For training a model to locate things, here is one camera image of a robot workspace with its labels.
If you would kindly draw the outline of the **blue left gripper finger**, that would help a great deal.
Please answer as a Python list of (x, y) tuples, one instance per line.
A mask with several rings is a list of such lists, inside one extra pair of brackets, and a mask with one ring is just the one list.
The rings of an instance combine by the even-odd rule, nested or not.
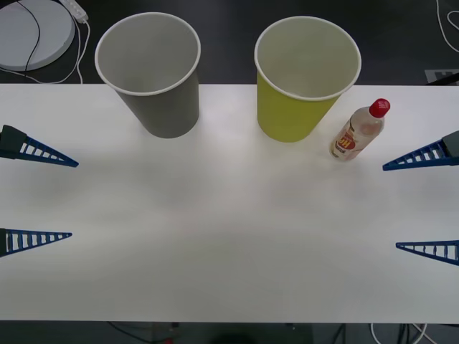
[(65, 154), (40, 143), (38, 140), (31, 138), (26, 133), (10, 125), (3, 125), (1, 130), (1, 157), (72, 168), (76, 168), (79, 165), (77, 161)]
[(1, 228), (1, 257), (70, 238), (71, 232), (29, 231)]

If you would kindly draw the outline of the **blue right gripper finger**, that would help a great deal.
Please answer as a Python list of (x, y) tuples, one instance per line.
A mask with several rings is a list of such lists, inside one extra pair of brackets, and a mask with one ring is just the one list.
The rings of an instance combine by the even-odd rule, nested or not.
[(382, 166), (383, 171), (458, 165), (458, 131)]
[(411, 254), (458, 266), (458, 240), (397, 242), (395, 246)]

